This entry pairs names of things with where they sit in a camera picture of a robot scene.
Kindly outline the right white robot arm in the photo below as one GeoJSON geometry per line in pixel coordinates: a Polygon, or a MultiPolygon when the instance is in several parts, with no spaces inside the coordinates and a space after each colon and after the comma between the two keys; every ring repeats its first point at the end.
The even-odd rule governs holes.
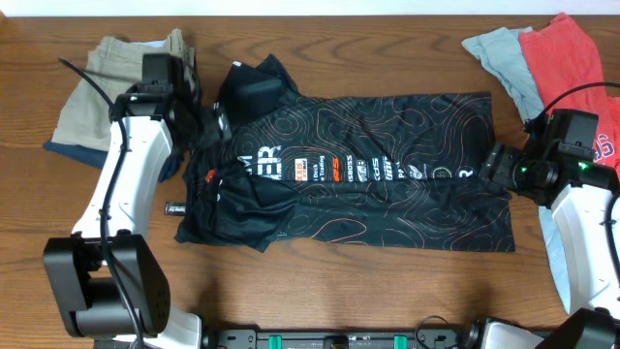
{"type": "Polygon", "coordinates": [[[570,299],[568,319],[549,333],[488,318],[472,328],[473,347],[618,347],[616,172],[593,163],[584,148],[554,141],[535,152],[497,143],[480,175],[550,209],[563,244],[570,299]]]}

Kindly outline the black cycling jersey with logos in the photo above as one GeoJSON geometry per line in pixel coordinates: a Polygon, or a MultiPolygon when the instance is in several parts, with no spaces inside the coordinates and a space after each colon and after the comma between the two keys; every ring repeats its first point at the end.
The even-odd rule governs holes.
{"type": "Polygon", "coordinates": [[[231,134],[191,153],[178,242],[515,249],[510,194],[480,178],[487,92],[309,97],[268,56],[232,64],[214,109],[231,134]]]}

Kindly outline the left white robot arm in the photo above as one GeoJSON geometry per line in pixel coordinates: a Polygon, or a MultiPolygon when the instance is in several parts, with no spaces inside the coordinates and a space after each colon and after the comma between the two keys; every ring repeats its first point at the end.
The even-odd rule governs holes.
{"type": "Polygon", "coordinates": [[[110,105],[111,143],[92,198],[43,259],[66,332],[104,348],[203,348],[202,319],[171,302],[147,244],[159,175],[177,145],[227,140],[219,105],[192,113],[173,93],[121,94],[110,105]]]}

